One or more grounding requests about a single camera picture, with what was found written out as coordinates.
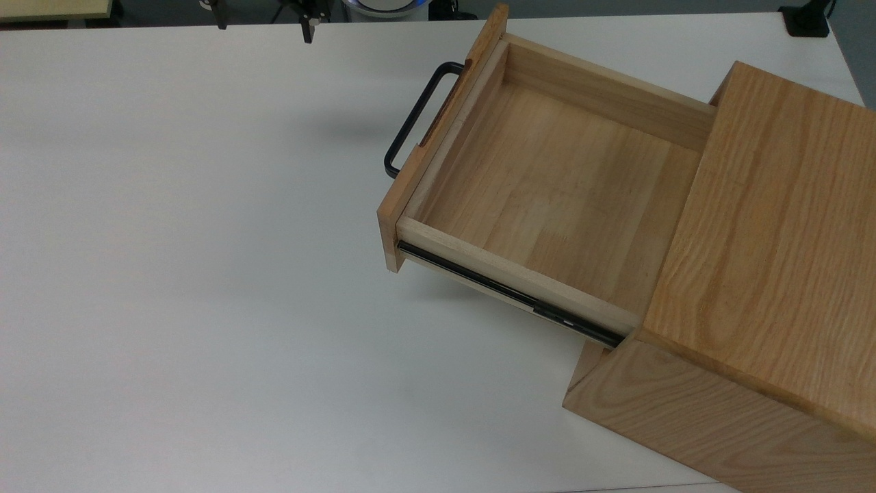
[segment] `wooden drawer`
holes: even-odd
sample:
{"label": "wooden drawer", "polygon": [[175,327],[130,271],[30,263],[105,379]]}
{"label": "wooden drawer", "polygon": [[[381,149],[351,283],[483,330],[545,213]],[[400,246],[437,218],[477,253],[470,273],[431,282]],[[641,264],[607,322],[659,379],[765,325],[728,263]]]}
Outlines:
{"label": "wooden drawer", "polygon": [[380,207],[387,266],[439,268],[615,347],[715,108],[504,33],[498,13]]}
{"label": "wooden drawer", "polygon": [[737,489],[876,491],[876,113],[738,62],[697,102],[506,16],[380,205],[387,267],[590,337],[563,405]]}

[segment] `wooden board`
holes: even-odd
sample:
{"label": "wooden board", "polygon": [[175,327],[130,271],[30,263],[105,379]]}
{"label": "wooden board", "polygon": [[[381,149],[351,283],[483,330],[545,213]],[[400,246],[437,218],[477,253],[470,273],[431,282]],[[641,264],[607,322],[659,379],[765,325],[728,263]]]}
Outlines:
{"label": "wooden board", "polygon": [[668,89],[506,34],[508,76],[636,130],[701,153],[715,108]]}
{"label": "wooden board", "polygon": [[699,154],[514,82],[484,114],[413,218],[641,320]]}
{"label": "wooden board", "polygon": [[412,218],[399,219],[398,228],[399,238],[416,247],[486,275],[493,281],[501,282],[543,302],[571,311],[616,333],[626,335],[641,323],[641,318],[629,311],[533,272]]}
{"label": "wooden board", "polygon": [[386,268],[392,272],[398,272],[403,261],[401,253],[396,248],[399,240],[395,228],[396,222],[407,207],[407,201],[410,200],[420,183],[420,178],[426,172],[438,146],[441,145],[450,126],[456,120],[469,89],[480,76],[484,64],[499,42],[499,37],[505,32],[507,21],[508,6],[497,4],[469,51],[463,73],[456,80],[456,84],[444,101],[444,105],[438,111],[438,115],[426,132],[426,136],[423,137],[423,141],[413,148],[395,182],[392,183],[383,202],[378,207],[378,225]]}
{"label": "wooden board", "polygon": [[719,99],[637,337],[876,443],[876,113],[740,63]]}
{"label": "wooden board", "polygon": [[472,84],[469,94],[463,101],[462,108],[456,116],[456,121],[448,129],[444,141],[435,151],[432,162],[429,163],[416,190],[403,214],[409,218],[418,218],[423,204],[430,196],[438,192],[445,164],[449,166],[459,156],[472,131],[488,125],[490,110],[499,93],[499,86],[505,78],[505,63],[508,59],[508,43],[499,41],[493,49],[489,60],[484,64],[484,70],[478,80]]}
{"label": "wooden board", "polygon": [[599,356],[567,409],[746,493],[876,491],[876,447],[852,433],[637,340]]}
{"label": "wooden board", "polygon": [[0,21],[107,18],[111,0],[0,0]]}

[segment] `gray floor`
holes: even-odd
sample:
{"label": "gray floor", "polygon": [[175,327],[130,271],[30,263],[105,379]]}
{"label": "gray floor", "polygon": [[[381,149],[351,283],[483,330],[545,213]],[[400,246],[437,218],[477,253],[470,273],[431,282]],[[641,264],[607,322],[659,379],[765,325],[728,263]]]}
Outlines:
{"label": "gray floor", "polygon": [[[781,5],[802,5],[806,0],[505,0],[513,18],[585,17],[641,14],[776,11]],[[213,14],[198,0],[122,0],[123,25],[208,25]],[[227,0],[231,24],[267,23],[277,0]],[[459,0],[463,11],[480,18],[489,15],[495,0]],[[334,15],[343,21],[339,13]],[[296,22],[284,11],[278,23]],[[876,109],[876,0],[837,0],[830,23],[843,49],[861,96]]]}

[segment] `cabinet side panel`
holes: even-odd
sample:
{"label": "cabinet side panel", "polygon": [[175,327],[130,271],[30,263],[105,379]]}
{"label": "cabinet side panel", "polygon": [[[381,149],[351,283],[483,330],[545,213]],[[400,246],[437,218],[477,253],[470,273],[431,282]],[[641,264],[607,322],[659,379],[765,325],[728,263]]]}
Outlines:
{"label": "cabinet side panel", "polygon": [[876,491],[876,447],[637,340],[563,406],[747,493]]}

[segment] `open drawer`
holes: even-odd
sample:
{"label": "open drawer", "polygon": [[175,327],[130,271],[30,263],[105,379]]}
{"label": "open drawer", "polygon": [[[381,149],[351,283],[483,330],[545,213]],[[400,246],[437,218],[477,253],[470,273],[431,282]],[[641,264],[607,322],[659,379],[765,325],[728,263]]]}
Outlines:
{"label": "open drawer", "polygon": [[715,107],[506,18],[501,4],[378,209],[387,267],[438,268],[616,347],[645,316]]}

